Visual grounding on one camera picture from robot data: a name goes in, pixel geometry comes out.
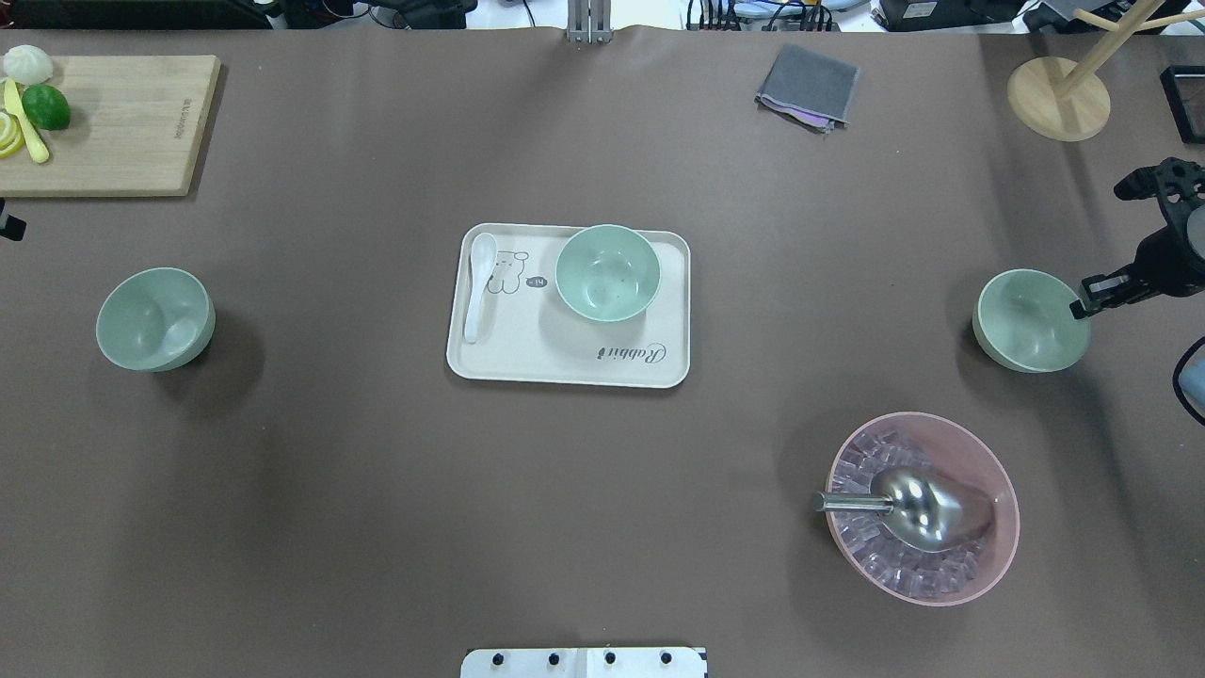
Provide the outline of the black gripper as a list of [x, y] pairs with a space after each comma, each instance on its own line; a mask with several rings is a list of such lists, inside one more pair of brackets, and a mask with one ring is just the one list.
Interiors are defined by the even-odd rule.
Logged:
[[1113, 187], [1123, 201], [1156, 199], [1164, 226], [1138, 246], [1133, 263], [1111, 275], [1081, 281], [1078, 297], [1068, 306], [1084, 320], [1145, 295], [1197, 295], [1203, 291], [1203, 237], [1191, 237], [1191, 218], [1203, 211], [1203, 167], [1169, 157], [1158, 166], [1135, 169]]

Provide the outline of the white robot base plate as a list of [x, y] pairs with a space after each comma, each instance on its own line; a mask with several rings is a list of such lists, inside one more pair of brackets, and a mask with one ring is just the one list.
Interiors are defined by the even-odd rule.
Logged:
[[460, 677], [707, 677], [705, 649], [688, 645], [486, 648]]

